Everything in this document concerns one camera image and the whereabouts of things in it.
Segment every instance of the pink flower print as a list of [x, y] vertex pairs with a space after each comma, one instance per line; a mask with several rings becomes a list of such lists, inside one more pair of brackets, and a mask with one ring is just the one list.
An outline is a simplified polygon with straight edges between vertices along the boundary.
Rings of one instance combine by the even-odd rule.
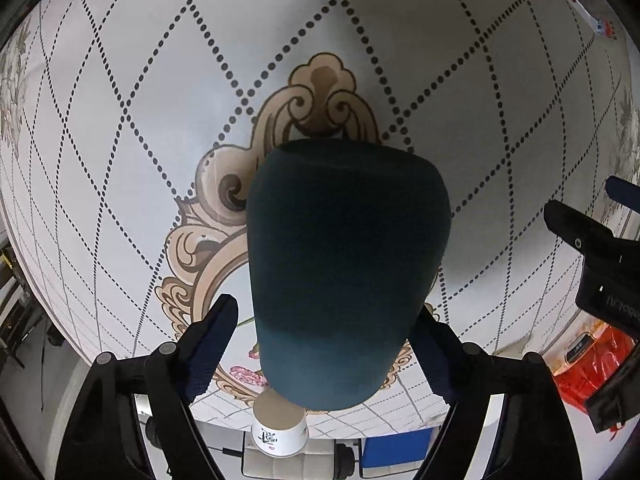
[[267, 378], [262, 375], [262, 371], [252, 372], [251, 370], [243, 367], [243, 366], [232, 366], [229, 370], [231, 376], [241, 383], [250, 384], [251, 386], [260, 386], [261, 388], [265, 388], [269, 385], [267, 382]]
[[254, 347], [249, 350], [249, 357], [251, 359], [260, 359], [260, 349], [258, 348], [258, 343], [256, 343]]

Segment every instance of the blue textured gripper pad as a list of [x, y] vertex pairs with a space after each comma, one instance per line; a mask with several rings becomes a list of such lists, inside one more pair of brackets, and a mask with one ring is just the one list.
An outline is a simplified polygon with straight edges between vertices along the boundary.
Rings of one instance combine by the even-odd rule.
[[237, 305], [226, 304], [200, 339], [188, 361], [189, 376], [182, 392], [187, 404], [207, 391], [237, 324]]
[[640, 213], [640, 187], [616, 176], [610, 176], [605, 184], [605, 191], [610, 199]]
[[460, 339], [449, 325], [436, 322], [424, 309], [409, 336], [409, 343], [431, 391], [443, 397], [447, 404], [454, 404], [471, 370]]

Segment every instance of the table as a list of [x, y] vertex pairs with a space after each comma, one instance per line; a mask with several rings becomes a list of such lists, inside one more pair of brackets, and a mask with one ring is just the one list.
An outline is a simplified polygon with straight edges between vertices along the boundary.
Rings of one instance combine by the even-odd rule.
[[[638, 180], [624, 35], [565, 0], [42, 0], [0, 67], [1, 212], [39, 300], [90, 362], [232, 294], [241, 322], [191, 410], [236, 429], [267, 382], [243, 200], [273, 146], [332, 132], [433, 162], [452, 233], [426, 302], [489, 352], [540, 350], [575, 312], [580, 258], [546, 201], [619, 232], [604, 180]], [[375, 436], [446, 409], [405, 345], [371, 399], [308, 421]]]

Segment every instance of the paper cup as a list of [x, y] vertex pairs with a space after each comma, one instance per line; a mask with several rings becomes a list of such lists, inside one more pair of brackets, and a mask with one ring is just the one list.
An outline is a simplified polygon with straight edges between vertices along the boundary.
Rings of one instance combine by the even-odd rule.
[[251, 436], [264, 454], [276, 458], [293, 456], [309, 438], [305, 409], [268, 388], [254, 400]]

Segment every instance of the printed flower design on cup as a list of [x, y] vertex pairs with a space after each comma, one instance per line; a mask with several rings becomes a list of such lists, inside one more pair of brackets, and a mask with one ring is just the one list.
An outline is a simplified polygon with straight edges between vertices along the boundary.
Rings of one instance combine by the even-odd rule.
[[258, 437], [264, 444], [275, 444], [278, 439], [276, 438], [275, 433], [271, 433], [271, 431], [262, 430], [262, 435]]
[[252, 372], [251, 370], [243, 366], [232, 366], [229, 369], [229, 373], [233, 378], [236, 378], [238, 381], [244, 384], [249, 384], [251, 386], [260, 386], [261, 388], [265, 388], [269, 385], [269, 383], [267, 382], [267, 378], [262, 374], [262, 370]]

